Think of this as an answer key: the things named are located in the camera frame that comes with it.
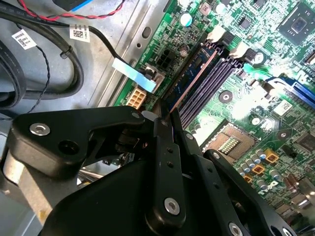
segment capacitor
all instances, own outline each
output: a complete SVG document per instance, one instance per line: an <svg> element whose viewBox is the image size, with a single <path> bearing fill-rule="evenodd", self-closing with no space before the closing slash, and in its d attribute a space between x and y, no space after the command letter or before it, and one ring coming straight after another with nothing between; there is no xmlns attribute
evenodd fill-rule
<svg viewBox="0 0 315 236"><path fill-rule="evenodd" d="M225 12L225 9L226 7L223 3L218 3L214 6L213 11L217 13L218 15L221 15Z"/></svg>
<svg viewBox="0 0 315 236"><path fill-rule="evenodd" d="M185 58L188 56L190 51L190 48L188 45L183 45L179 48L179 54L181 55L181 57Z"/></svg>
<svg viewBox="0 0 315 236"><path fill-rule="evenodd" d="M265 154L264 151L261 150L261 149L258 149L258 150L256 151L256 154L259 156L260 159L265 159L265 158L266 158L266 154Z"/></svg>
<svg viewBox="0 0 315 236"><path fill-rule="evenodd" d="M255 163L254 163L251 159L247 159L247 160L246 160L246 164L247 164L251 169L256 166Z"/></svg>
<svg viewBox="0 0 315 236"><path fill-rule="evenodd" d="M243 171L243 169L241 167L237 168L237 172L241 175L241 176L245 176L245 173Z"/></svg>
<svg viewBox="0 0 315 236"><path fill-rule="evenodd" d="M290 182L289 178L284 178L284 179L283 179L283 182L284 182L286 188L287 188L289 191L291 191L292 193L296 193L296 192L297 192L296 188L295 188L294 185Z"/></svg>
<svg viewBox="0 0 315 236"><path fill-rule="evenodd" d="M289 174L287 178L289 179L290 183L292 183L295 187L299 186L300 183L298 182L294 174Z"/></svg>
<svg viewBox="0 0 315 236"><path fill-rule="evenodd" d="M258 125L260 123L260 119L258 117L255 117L252 119L252 124L253 125Z"/></svg>
<svg viewBox="0 0 315 236"><path fill-rule="evenodd" d="M257 181L257 185L259 186L261 190L266 190L268 188L268 185L262 179Z"/></svg>
<svg viewBox="0 0 315 236"><path fill-rule="evenodd" d="M189 13L183 13L179 18L179 22L182 26L188 27L192 24L192 17Z"/></svg>
<svg viewBox="0 0 315 236"><path fill-rule="evenodd" d="M196 129L196 130L201 129L201 125L200 125L200 124L197 124L197 125L195 126L195 129Z"/></svg>
<svg viewBox="0 0 315 236"><path fill-rule="evenodd" d="M241 167L245 173L248 173L249 171L251 171L246 163L243 163Z"/></svg>
<svg viewBox="0 0 315 236"><path fill-rule="evenodd" d="M261 162L259 156L257 154L251 155L251 159L254 163L259 164Z"/></svg>
<svg viewBox="0 0 315 236"><path fill-rule="evenodd" d="M279 172L277 170L271 170L269 172L269 174L271 175L271 177L274 179L274 180L279 180L281 179L281 175L279 174Z"/></svg>

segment sticker on motherboard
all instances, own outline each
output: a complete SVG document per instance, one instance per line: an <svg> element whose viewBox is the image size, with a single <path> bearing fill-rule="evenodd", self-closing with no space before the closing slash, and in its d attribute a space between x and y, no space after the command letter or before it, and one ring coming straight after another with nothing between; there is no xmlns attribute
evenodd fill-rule
<svg viewBox="0 0 315 236"><path fill-rule="evenodd" d="M283 100L275 109L274 112L279 116L283 116L288 110L290 110L292 105L287 101Z"/></svg>
<svg viewBox="0 0 315 236"><path fill-rule="evenodd" d="M90 42L90 31L88 26L70 25L70 38L82 42Z"/></svg>
<svg viewBox="0 0 315 236"><path fill-rule="evenodd" d="M12 38L21 45L24 50L35 47L37 44L32 40L28 33L24 29L12 35Z"/></svg>

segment white connector housing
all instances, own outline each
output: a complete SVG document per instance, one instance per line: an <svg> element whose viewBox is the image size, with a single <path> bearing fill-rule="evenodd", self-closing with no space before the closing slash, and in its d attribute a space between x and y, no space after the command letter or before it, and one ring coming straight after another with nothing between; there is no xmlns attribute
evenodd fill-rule
<svg viewBox="0 0 315 236"><path fill-rule="evenodd" d="M214 29L208 34L207 39L212 43L216 43L223 37L225 32L225 29L219 25L216 25Z"/></svg>
<svg viewBox="0 0 315 236"><path fill-rule="evenodd" d="M239 45L237 45L237 47L234 48L230 52L230 57L232 57L234 59L241 58L242 56L245 55L245 53L248 49L249 49L249 47L247 46L247 44L245 44L244 42L240 42Z"/></svg>
<svg viewBox="0 0 315 236"><path fill-rule="evenodd" d="M127 102L127 106L139 109L146 96L147 92L145 90L142 90L139 86L135 87Z"/></svg>

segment red and black wire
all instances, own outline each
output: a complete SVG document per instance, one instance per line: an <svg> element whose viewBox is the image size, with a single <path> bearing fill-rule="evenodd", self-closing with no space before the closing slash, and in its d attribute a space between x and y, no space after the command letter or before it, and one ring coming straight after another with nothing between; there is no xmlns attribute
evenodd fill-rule
<svg viewBox="0 0 315 236"><path fill-rule="evenodd" d="M51 15L51 16L41 16L41 15L37 15L34 11L28 9L28 7L26 6L24 0L17 0L18 3L25 9L25 11L33 16L33 17L39 17L40 19L46 20L46 21L56 21L59 18L77 18L77 19L89 19L89 20L93 20L93 19L104 19L106 17L109 16L113 16L115 15L116 12L120 11L124 5L124 2L126 0L122 0L122 2L117 6L116 10L108 13L108 14L104 14L104 15L99 15L99 16L83 16L83 15L77 15L77 14L71 14L71 13L63 13L60 15Z"/></svg>

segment motherboard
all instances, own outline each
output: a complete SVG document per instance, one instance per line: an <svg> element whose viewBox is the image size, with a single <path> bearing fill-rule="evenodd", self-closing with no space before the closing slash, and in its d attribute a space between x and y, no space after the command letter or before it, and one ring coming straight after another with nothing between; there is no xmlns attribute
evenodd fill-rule
<svg viewBox="0 0 315 236"><path fill-rule="evenodd" d="M136 69L154 91L129 80L116 106L165 99L201 149L219 151L279 215L312 218L313 0L170 0Z"/></svg>

